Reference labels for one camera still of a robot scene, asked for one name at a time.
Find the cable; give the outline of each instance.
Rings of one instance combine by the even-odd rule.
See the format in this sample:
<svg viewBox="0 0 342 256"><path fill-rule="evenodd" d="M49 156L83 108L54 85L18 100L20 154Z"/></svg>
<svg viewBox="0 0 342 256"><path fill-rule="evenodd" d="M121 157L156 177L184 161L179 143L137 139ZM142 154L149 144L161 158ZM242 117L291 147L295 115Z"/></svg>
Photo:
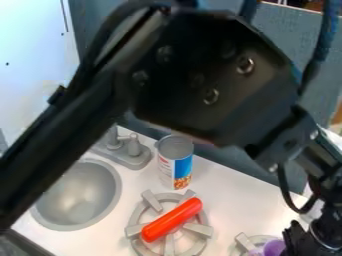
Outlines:
<svg viewBox="0 0 342 256"><path fill-rule="evenodd" d="M68 98L78 95L86 86L89 79L94 76L93 66L113 31L129 16L147 7L171 7L177 6L174 0L131 0L123 3L115 9L104 21L97 32L88 52L82 59L75 76L68 87Z"/></svg>
<svg viewBox="0 0 342 256"><path fill-rule="evenodd" d="M305 203L305 205L299 209L294 204L294 202L291 198L290 189L289 189L289 185L287 183L287 178L286 178L286 174L285 174L285 168L283 165L279 165L278 180L279 180L279 187L280 187L281 193L283 195L283 198L284 198L286 204L288 205L288 207L290 207L296 213L298 213L298 214L308 213L312 209L312 207L314 206L316 201L318 200L318 197L316 195L312 195L310 197L310 199Z"/></svg>
<svg viewBox="0 0 342 256"><path fill-rule="evenodd" d="M247 22L251 22L256 10L258 9L260 0L245 0L242 4L239 16L243 17Z"/></svg>
<svg viewBox="0 0 342 256"><path fill-rule="evenodd" d="M331 44L338 28L339 11L340 0L324 1L323 19L318 41L312 57L303 72L301 87L298 90L298 94L300 96L303 95L310 82L317 76L322 63L326 60L329 54Z"/></svg>

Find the sink basin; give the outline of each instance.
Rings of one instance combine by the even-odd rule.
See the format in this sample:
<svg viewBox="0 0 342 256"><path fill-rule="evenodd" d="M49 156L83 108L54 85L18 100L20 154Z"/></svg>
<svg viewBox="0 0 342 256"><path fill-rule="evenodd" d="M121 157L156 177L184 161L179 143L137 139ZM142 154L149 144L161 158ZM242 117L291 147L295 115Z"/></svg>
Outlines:
<svg viewBox="0 0 342 256"><path fill-rule="evenodd" d="M119 201L121 179L109 164L76 162L31 208L34 219L57 231L89 227L107 216Z"/></svg>

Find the white wall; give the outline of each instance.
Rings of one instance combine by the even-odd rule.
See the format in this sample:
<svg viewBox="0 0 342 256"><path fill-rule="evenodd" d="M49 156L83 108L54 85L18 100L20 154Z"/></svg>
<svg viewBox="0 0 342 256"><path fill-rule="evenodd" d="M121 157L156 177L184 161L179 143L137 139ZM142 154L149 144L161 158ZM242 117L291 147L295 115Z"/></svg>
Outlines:
<svg viewBox="0 0 342 256"><path fill-rule="evenodd" d="M0 0L0 128L9 143L78 66L67 0L64 7L68 26L60 0Z"/></svg>

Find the purple object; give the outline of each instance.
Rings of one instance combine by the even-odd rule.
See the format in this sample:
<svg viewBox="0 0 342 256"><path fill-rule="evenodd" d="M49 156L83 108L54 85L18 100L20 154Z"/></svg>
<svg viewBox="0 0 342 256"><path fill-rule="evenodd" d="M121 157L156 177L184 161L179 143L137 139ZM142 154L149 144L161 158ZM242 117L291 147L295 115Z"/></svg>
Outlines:
<svg viewBox="0 0 342 256"><path fill-rule="evenodd" d="M283 240L272 240L264 247L264 256L280 256L285 249Z"/></svg>
<svg viewBox="0 0 342 256"><path fill-rule="evenodd" d="M253 250L248 252L248 256L264 256L260 250Z"/></svg>

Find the stove burner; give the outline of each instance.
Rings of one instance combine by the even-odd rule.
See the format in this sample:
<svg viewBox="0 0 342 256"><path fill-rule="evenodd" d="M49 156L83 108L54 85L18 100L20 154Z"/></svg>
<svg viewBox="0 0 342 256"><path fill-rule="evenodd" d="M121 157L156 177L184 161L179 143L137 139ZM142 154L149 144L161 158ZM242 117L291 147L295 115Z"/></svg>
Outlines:
<svg viewBox="0 0 342 256"><path fill-rule="evenodd" d="M277 237L273 236L246 236L244 233L240 233L235 237L235 242L229 246L228 255L229 256L248 256L248 255L264 255L261 253L264 246L272 241L277 240Z"/></svg>
<svg viewBox="0 0 342 256"><path fill-rule="evenodd" d="M176 193L160 193L153 194L151 190L146 190L141 194L143 201L138 204L134 210L128 226L125 229L126 237L130 239L133 249L138 255L143 256L198 256L200 255L207 245L208 238L213 234L213 228L209 226L206 214L201 211L196 215L198 223L185 223L182 229L193 232L198 236L198 240L193 247L180 254L175 253L175 239L174 234L169 233L165 237L164 253L158 254L150 250L142 241L140 233L142 228L148 223L139 223L140 217L149 208L153 208L157 213L163 211L163 202L174 202L181 204L187 199L194 197L196 194L192 190L187 190L184 195Z"/></svg>

